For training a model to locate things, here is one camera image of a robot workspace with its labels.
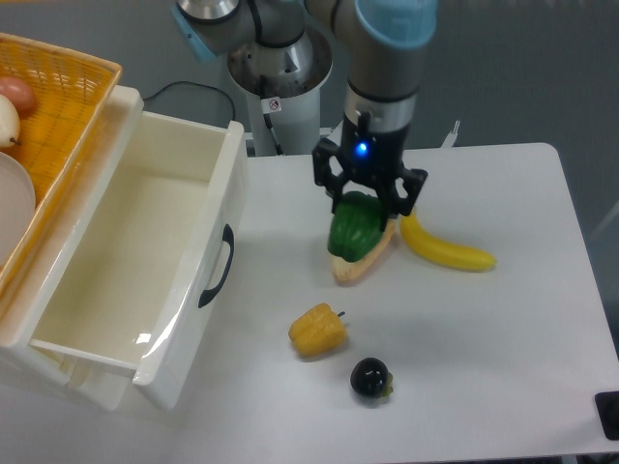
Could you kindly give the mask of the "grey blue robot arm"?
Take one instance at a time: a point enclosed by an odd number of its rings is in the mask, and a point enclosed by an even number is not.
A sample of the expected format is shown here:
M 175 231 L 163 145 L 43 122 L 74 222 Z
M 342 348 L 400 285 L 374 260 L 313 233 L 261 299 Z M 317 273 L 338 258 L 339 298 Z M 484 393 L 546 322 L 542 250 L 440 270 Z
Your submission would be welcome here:
M 310 154 L 334 204 L 347 185 L 374 192 L 383 219 L 408 214 L 427 174 L 402 160 L 434 1 L 177 1 L 171 13 L 201 60 L 224 57 L 247 97 L 259 156 Z M 319 92 L 347 55 L 341 135 L 319 135 Z

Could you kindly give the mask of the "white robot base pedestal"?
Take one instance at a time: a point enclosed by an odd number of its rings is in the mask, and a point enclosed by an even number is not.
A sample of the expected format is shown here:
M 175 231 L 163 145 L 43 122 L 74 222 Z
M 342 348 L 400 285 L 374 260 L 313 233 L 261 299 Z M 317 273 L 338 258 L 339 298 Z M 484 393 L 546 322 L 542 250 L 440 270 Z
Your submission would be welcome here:
M 246 99 L 253 154 L 311 153 L 321 138 L 321 88 L 333 68 L 327 38 L 308 26 L 286 47 L 246 43 L 228 54 L 227 67 Z

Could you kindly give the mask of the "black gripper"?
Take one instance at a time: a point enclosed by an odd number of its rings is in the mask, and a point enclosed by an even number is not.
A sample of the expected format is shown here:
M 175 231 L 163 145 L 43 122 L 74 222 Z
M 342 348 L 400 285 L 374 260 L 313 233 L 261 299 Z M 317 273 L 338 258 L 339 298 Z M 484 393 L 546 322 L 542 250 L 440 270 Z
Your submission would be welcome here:
M 406 168 L 402 163 L 407 134 L 407 126 L 387 132 L 362 132 L 355 123 L 344 118 L 340 146 L 328 138 L 318 141 L 311 152 L 313 179 L 332 199 L 333 215 L 348 182 L 375 189 L 370 183 L 372 178 L 379 182 L 381 231 L 386 229 L 389 219 L 412 212 L 428 173 L 424 169 Z M 339 174 L 334 173 L 331 159 L 338 162 Z

